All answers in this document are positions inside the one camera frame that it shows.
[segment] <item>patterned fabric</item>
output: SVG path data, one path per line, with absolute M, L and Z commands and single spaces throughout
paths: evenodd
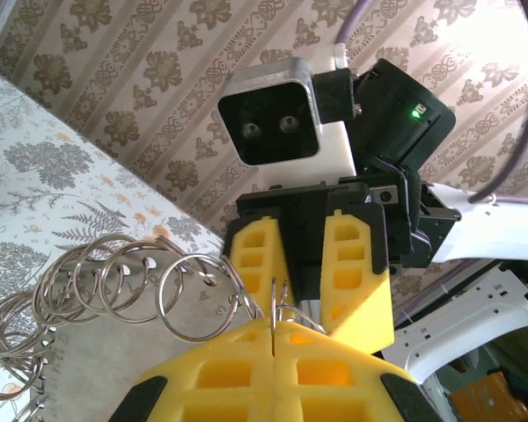
M 89 25 L 100 19 L 88 18 Z M 0 78 L 0 300 L 28 289 L 76 244 L 108 233 L 166 236 L 186 251 L 221 241 Z M 17 328 L 32 327 L 31 314 Z M 0 391 L 18 391 L 0 369 Z M 10 421 L 28 398 L 0 403 Z
M 350 66 L 385 58 L 432 90 L 458 123 L 422 167 L 461 189 L 509 156 L 528 104 L 528 31 L 513 0 L 378 0 L 348 42 Z M 333 42 L 353 1 L 18 0 L 0 74 L 216 233 L 262 188 L 216 115 L 232 70 Z M 528 154 L 502 187 L 528 195 Z M 450 265 L 393 282 L 408 301 Z

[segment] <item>patterned wallpaper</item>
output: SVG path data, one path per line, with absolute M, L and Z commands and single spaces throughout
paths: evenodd
M 228 72 L 333 42 L 351 0 L 18 0 L 0 74 L 217 233 L 256 191 L 216 116 Z M 477 189 L 502 166 L 528 104 L 528 31 L 515 0 L 373 1 L 350 66 L 384 57 L 454 109 L 422 176 Z M 502 187 L 528 195 L 528 155 Z M 399 302 L 448 265 L 393 282 Z

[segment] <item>yellow foam pad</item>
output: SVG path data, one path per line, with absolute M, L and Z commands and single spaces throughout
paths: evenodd
M 320 322 L 329 336 L 364 353 L 394 341 L 389 271 L 375 274 L 371 254 L 367 223 L 340 210 L 326 218 Z
M 402 422 L 380 380 L 402 369 L 300 324 L 244 324 L 154 367 L 168 381 L 148 422 Z
M 293 304 L 288 266 L 276 219 L 264 217 L 247 224 L 235 234 L 230 259 L 245 283 L 247 292 L 258 303 L 265 317 L 270 315 L 273 278 L 276 278 L 276 300 L 280 300 L 282 284 L 287 281 L 287 303 Z

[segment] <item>bundle of metal rings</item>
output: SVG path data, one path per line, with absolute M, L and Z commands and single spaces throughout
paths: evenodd
M 215 272 L 220 272 L 231 281 L 235 292 L 229 297 L 230 307 L 224 321 L 202 337 L 191 337 L 176 330 L 167 317 L 183 292 L 185 275 L 190 272 L 197 274 L 209 287 L 218 284 Z M 133 274 L 136 281 L 140 281 L 129 289 L 130 295 L 123 298 L 124 286 Z M 164 290 L 171 274 L 176 275 L 175 290 L 170 299 L 165 299 Z M 122 315 L 121 312 L 139 300 L 149 284 L 156 288 L 155 312 L 135 319 Z M 287 283 L 283 283 L 279 304 L 275 299 L 275 280 L 271 295 L 273 336 L 276 321 L 282 320 L 285 310 L 292 315 L 291 320 L 298 319 L 324 332 L 303 311 L 285 302 Z M 0 367 L 23 384 L 15 392 L 0 392 L 0 400 L 12 400 L 30 388 L 38 393 L 39 398 L 30 401 L 14 422 L 31 420 L 44 406 L 47 398 L 43 375 L 43 368 L 48 364 L 46 352 L 54 343 L 56 329 L 65 324 L 84 324 L 105 314 L 127 324 L 145 324 L 160 319 L 177 338 L 198 343 L 227 330 L 239 308 L 244 309 L 250 319 L 263 317 L 227 257 L 217 259 L 201 253 L 186 254 L 164 237 L 136 241 L 124 235 L 103 236 L 64 253 L 43 273 L 34 290 L 20 291 L 0 301 Z M 29 312 L 37 324 L 31 332 L 22 332 L 17 328 L 17 321 Z

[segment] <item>white plastic bracket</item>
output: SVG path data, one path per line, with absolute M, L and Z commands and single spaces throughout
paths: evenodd
M 467 199 L 472 192 L 438 184 L 429 190 L 446 207 L 461 213 L 432 262 L 462 258 L 528 261 L 528 204 L 470 204 Z
M 395 332 L 386 360 L 423 383 L 476 347 L 528 326 L 528 288 L 511 271 L 494 268 L 460 297 Z

